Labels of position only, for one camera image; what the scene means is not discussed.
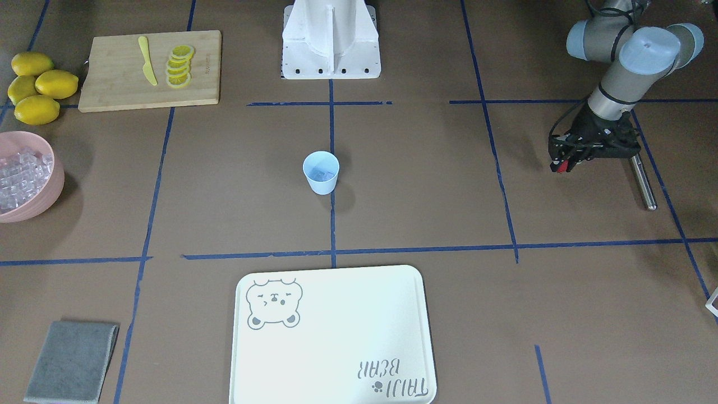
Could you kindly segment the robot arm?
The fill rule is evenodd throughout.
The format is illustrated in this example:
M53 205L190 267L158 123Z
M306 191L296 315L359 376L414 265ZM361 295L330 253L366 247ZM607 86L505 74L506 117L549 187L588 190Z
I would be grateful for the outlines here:
M553 172L570 172L593 159L636 156L641 146L631 111L655 82L687 66L703 50L705 36L697 25L639 26L649 5L607 1L592 8L589 20L572 26L566 41L570 56L606 62L609 68L592 94L577 105L570 128L559 136L549 133Z

